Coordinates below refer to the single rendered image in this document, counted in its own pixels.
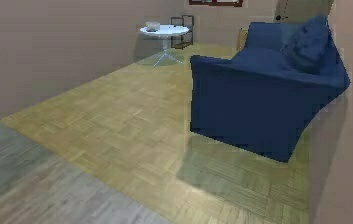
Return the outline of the blue sofa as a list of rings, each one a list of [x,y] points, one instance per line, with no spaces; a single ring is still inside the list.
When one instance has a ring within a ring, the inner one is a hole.
[[[318,73],[300,72],[286,60],[281,49],[302,24],[252,22],[232,58],[191,56],[190,130],[288,161],[316,114],[350,85],[330,27]]]

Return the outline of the white round table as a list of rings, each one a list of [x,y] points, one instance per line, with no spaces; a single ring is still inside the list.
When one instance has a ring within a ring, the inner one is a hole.
[[[154,64],[154,67],[156,67],[165,58],[169,58],[180,63],[180,60],[168,53],[168,50],[170,49],[170,39],[172,37],[179,37],[187,34],[190,31],[188,27],[167,24],[160,25],[160,29],[156,32],[148,32],[146,27],[140,28],[139,31],[146,36],[157,37],[162,40],[163,51],[160,54],[158,61]]]

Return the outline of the tan wooden chair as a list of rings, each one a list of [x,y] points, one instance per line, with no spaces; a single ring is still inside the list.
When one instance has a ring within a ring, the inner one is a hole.
[[[244,48],[246,39],[247,39],[248,31],[246,29],[241,28],[238,33],[237,38],[237,50],[240,51]]]

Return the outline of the dark red framed window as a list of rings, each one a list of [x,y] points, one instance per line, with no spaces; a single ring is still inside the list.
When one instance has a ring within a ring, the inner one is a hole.
[[[242,7],[244,0],[188,0],[189,5]]]

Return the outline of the blue sofa cushion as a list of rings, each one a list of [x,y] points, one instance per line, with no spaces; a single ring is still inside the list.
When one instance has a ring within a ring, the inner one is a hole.
[[[318,73],[329,41],[325,16],[315,16],[300,25],[281,51],[292,67],[304,73]]]

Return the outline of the beige room door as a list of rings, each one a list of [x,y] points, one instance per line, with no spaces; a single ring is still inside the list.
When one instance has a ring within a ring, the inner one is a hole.
[[[334,0],[278,0],[275,11],[277,15],[288,16],[285,20],[275,22],[303,23],[314,16],[328,16]]]

